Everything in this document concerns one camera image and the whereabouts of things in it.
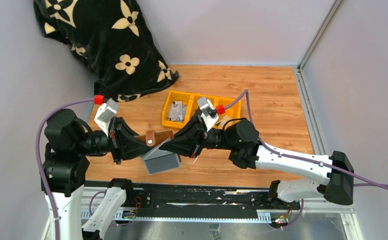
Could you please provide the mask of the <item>brown leather card holder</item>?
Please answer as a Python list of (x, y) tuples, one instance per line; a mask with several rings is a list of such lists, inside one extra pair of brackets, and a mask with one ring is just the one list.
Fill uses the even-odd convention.
[(144, 135), (136, 136), (136, 139), (144, 142), (148, 147), (152, 147), (150, 151), (141, 156), (149, 175), (177, 169), (181, 166), (178, 154), (160, 149), (164, 143), (174, 139), (171, 130), (162, 132), (149, 130)]

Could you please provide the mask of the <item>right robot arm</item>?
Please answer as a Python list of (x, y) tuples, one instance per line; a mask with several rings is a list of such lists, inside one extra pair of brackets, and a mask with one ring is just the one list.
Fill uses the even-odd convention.
[(261, 143), (258, 130), (244, 117), (222, 129), (210, 127), (209, 121), (197, 110), (160, 149), (190, 158), (198, 157), (203, 149), (228, 150), (229, 160), (241, 169), (271, 169), (301, 176), (271, 182), (267, 201), (274, 209), (318, 197), (343, 206), (353, 203), (354, 169), (345, 153), (335, 150), (331, 155), (313, 155)]

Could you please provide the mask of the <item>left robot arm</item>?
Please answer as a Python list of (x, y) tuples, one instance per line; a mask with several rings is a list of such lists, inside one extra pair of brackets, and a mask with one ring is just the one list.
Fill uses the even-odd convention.
[(112, 179), (105, 198), (86, 224), (81, 223), (81, 203), (88, 157), (111, 153), (115, 163), (145, 154), (149, 147), (138, 138), (122, 117), (113, 117), (110, 133), (92, 130), (71, 109), (61, 109), (46, 120), (44, 134), (48, 139), (42, 181), (50, 208), (52, 237), (61, 240), (101, 240), (119, 207), (134, 207), (134, 214), (143, 205), (131, 180)]

